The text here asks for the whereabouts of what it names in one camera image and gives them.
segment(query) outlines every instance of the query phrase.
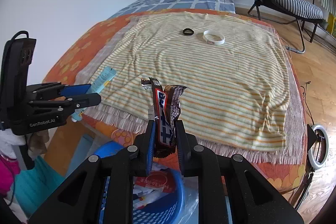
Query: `teal cloth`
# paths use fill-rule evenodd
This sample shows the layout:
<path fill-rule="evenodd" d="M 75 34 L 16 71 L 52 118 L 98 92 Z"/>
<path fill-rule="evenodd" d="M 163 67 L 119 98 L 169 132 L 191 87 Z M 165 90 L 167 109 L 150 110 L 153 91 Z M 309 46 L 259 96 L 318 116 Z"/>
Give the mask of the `teal cloth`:
<path fill-rule="evenodd" d="M 30 217 L 48 196 L 64 181 L 42 157 L 35 159 L 35 167 L 21 171 L 15 177 L 15 197 L 27 217 Z"/>

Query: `blue checkered sheet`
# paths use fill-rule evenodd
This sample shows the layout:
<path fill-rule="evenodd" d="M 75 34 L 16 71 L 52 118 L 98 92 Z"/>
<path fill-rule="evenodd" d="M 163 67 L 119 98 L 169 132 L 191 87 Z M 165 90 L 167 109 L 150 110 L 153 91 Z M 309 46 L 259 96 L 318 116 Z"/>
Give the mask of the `blue checkered sheet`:
<path fill-rule="evenodd" d="M 208 9 L 235 13 L 233 0 L 138 0 L 110 18 L 136 12 L 176 8 Z"/>

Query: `yellow object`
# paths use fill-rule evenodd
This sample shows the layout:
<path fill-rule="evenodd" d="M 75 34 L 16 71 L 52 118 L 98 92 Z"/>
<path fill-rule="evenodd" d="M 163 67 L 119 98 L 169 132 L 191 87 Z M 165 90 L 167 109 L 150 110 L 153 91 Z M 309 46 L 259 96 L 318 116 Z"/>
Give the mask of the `yellow object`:
<path fill-rule="evenodd" d="M 328 16 L 327 32 L 336 37 L 336 17 L 334 17 L 331 13 L 329 13 Z"/>

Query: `plastic bag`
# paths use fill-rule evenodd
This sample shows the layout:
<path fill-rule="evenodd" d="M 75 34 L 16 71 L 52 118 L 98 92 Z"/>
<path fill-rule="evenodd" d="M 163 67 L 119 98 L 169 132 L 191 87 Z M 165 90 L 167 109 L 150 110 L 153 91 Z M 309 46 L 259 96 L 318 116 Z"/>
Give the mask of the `plastic bag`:
<path fill-rule="evenodd" d="M 184 206 L 175 224 L 186 224 L 194 213 L 198 220 L 198 178 L 183 178 L 183 184 Z"/>

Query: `blue basket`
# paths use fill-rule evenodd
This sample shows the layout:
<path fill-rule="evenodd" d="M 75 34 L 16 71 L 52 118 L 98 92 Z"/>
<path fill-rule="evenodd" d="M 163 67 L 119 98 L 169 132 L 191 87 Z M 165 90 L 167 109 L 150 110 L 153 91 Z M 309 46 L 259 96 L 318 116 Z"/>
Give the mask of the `blue basket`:
<path fill-rule="evenodd" d="M 99 157 L 107 157 L 116 154 L 121 150 L 123 146 L 110 141 L 95 151 L 95 154 Z M 144 208 L 133 210 L 133 224 L 174 224 L 179 214 L 182 211 L 184 204 L 184 189 L 181 174 L 175 170 L 170 169 L 170 172 L 174 176 L 176 190 L 159 200 L 146 205 Z M 99 224 L 103 222 L 105 199 L 108 189 L 110 177 L 107 178 L 105 184 L 105 193 L 103 195 Z"/>

